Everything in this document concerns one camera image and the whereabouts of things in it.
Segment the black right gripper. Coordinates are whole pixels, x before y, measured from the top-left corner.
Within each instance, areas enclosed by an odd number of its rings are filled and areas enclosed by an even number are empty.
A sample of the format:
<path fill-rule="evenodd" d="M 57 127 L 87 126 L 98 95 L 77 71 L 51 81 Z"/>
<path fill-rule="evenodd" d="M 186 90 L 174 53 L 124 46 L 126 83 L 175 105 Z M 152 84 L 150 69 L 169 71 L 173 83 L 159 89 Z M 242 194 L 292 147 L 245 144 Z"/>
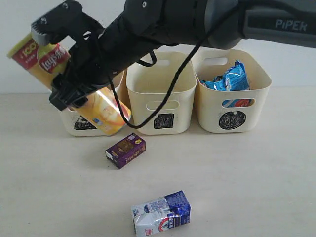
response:
<path fill-rule="evenodd" d="M 109 86 L 128 67 L 128 33 L 104 27 L 83 12 L 75 0 L 66 0 L 31 24 L 33 40 L 40 46 L 70 37 L 75 45 L 66 71 L 52 85 L 50 103 L 59 111 L 81 108 L 87 96 Z"/>

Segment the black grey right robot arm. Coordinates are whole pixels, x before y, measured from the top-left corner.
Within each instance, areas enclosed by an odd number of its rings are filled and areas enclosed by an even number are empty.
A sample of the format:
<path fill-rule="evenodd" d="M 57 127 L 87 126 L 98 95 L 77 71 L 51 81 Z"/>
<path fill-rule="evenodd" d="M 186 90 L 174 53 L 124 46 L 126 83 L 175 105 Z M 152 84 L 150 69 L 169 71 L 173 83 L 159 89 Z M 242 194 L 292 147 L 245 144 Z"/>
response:
<path fill-rule="evenodd" d="M 107 27 L 67 0 L 31 24 L 41 46 L 71 37 L 66 70 L 51 82 L 59 110 L 81 107 L 88 95 L 162 46 L 196 45 L 227 50 L 242 39 L 314 48 L 313 0 L 128 0 Z"/>

